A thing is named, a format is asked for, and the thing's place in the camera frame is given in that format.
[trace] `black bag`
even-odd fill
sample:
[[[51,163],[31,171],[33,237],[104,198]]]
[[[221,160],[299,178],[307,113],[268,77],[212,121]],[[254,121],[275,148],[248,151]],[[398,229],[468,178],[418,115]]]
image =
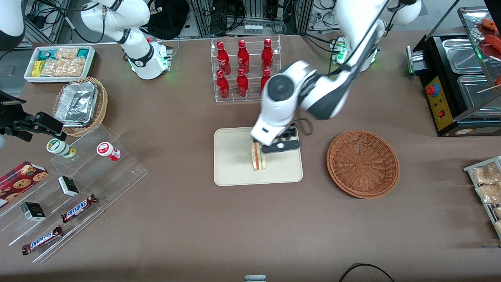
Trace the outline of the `black bag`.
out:
[[[150,0],[150,21],[141,30],[162,40],[172,39],[181,33],[189,5],[186,0]]]

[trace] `coca-cola bottle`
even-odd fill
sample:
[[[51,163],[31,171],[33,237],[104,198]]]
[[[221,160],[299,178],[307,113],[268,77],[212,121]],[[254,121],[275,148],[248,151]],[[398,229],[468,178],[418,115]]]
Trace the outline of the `coca-cola bottle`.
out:
[[[245,71],[242,68],[238,69],[238,77],[236,78],[236,84],[238,85],[238,95],[242,98],[247,97],[249,90],[249,80],[245,75]]]
[[[217,70],[217,89],[219,90],[219,95],[221,99],[228,100],[229,99],[229,84],[228,80],[224,77],[222,70]]]
[[[273,67],[273,49],[272,40],[269,38],[265,39],[265,47],[261,53],[261,68],[264,70],[272,69]]]
[[[236,57],[238,58],[238,67],[242,68],[245,71],[245,73],[249,73],[251,71],[249,51],[245,47],[245,40],[243,39],[240,39],[238,41],[238,53]]]
[[[270,69],[265,69],[263,71],[263,77],[261,78],[261,92],[265,88],[266,82],[270,79]]]
[[[219,41],[217,44],[217,64],[219,68],[226,74],[231,73],[231,67],[229,66],[229,56],[228,52],[224,49],[224,43]]]

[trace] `red button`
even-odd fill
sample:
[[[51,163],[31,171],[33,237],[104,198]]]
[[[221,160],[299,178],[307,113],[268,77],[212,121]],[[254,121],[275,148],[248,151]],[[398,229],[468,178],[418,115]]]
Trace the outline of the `red button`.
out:
[[[436,92],[436,88],[435,86],[431,85],[431,86],[428,86],[428,88],[426,89],[426,94],[430,95],[430,96],[433,96]]]

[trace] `snickers bar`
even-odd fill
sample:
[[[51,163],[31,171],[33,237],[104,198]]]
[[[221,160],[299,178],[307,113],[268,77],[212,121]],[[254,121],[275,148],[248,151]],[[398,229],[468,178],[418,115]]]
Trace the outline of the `snickers bar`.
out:
[[[69,210],[66,214],[63,214],[61,217],[63,218],[63,222],[68,222],[72,217],[77,216],[81,212],[83,212],[86,208],[90,207],[92,204],[97,202],[96,197],[92,194],[90,197],[85,199],[82,203],[78,204],[73,209]]]
[[[52,230],[51,232],[45,234],[44,236],[38,238],[36,241],[31,242],[31,244],[26,244],[23,246],[22,252],[23,255],[27,255],[34,251],[36,248],[40,247],[41,245],[49,242],[50,240],[58,237],[58,236],[63,236],[63,230],[61,226],[57,226],[56,229]]]

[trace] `small black box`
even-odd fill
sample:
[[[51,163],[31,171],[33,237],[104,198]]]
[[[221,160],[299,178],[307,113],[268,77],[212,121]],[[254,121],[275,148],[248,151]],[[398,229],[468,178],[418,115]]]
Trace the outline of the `small black box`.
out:
[[[78,196],[79,191],[73,179],[67,176],[61,176],[58,178],[58,181],[59,186],[61,186],[61,189],[63,189],[63,193],[71,197]]]
[[[23,210],[27,220],[42,221],[45,219],[45,214],[40,204],[24,202],[21,205],[21,209]]]

